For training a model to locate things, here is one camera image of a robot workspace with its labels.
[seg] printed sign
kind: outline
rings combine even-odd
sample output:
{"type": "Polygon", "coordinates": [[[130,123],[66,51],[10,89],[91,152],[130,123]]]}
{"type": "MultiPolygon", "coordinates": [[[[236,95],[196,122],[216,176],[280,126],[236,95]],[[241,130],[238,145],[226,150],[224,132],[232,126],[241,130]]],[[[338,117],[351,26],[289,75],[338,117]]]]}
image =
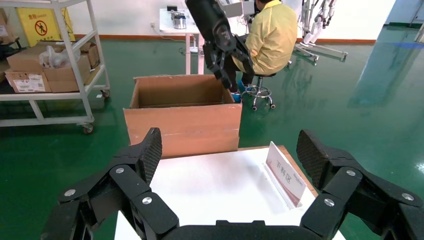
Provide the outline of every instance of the printed sign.
{"type": "MultiPolygon", "coordinates": [[[[38,41],[62,40],[62,34],[53,9],[18,7],[16,12],[30,47],[35,46],[38,41]]],[[[71,41],[75,41],[67,9],[62,8],[61,13],[65,20],[69,38],[71,41]]]]}
{"type": "Polygon", "coordinates": [[[283,153],[271,142],[266,165],[295,207],[299,207],[306,183],[296,170],[286,161],[283,153]]]}

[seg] metal container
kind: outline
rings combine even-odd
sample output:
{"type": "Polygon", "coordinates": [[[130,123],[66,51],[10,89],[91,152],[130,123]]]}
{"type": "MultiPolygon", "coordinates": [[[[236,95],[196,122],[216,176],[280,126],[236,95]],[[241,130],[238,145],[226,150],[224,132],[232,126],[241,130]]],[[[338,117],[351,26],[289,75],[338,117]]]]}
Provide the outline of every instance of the metal container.
{"type": "Polygon", "coordinates": [[[173,28],[175,29],[186,29],[186,16],[175,15],[173,18],[173,28]]]}

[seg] table leg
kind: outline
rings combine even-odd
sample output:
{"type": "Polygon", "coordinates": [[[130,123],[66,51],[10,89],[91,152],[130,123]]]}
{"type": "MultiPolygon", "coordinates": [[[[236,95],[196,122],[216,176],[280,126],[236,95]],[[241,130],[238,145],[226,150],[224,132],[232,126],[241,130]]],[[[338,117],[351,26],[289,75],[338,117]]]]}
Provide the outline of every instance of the table leg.
{"type": "Polygon", "coordinates": [[[197,69],[198,74],[203,75],[204,68],[205,68],[205,54],[203,52],[203,45],[205,44],[205,39],[202,37],[201,34],[198,35],[198,63],[197,63],[197,69]]]}
{"type": "Polygon", "coordinates": [[[191,73],[191,60],[190,60],[190,34],[185,35],[185,74],[191,73]]]}

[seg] plastic bag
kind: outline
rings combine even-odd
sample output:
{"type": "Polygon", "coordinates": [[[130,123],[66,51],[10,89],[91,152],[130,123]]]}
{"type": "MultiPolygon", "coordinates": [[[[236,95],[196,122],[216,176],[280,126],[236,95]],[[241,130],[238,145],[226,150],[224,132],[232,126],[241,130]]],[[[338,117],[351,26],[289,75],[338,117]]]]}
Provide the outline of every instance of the plastic bag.
{"type": "MultiPolygon", "coordinates": [[[[68,52],[64,49],[62,52],[55,52],[55,49],[52,46],[47,46],[45,52],[42,52],[39,55],[40,65],[43,68],[61,68],[66,65],[70,65],[71,61],[68,56],[68,52]]],[[[81,51],[77,50],[74,53],[75,61],[80,60],[81,51]]]]}

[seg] caster wheel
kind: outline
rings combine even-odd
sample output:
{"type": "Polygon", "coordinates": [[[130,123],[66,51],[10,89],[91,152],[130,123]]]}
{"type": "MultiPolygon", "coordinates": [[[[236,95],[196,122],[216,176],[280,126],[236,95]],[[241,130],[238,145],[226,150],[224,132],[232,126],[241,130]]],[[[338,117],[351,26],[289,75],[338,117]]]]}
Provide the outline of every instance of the caster wheel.
{"type": "Polygon", "coordinates": [[[111,96],[111,91],[110,90],[100,90],[101,95],[103,96],[103,98],[108,99],[111,96]]]}
{"type": "Polygon", "coordinates": [[[86,126],[84,126],[84,129],[83,129],[84,133],[87,135],[92,134],[93,130],[94,130],[94,126],[91,123],[88,123],[86,126]]]}

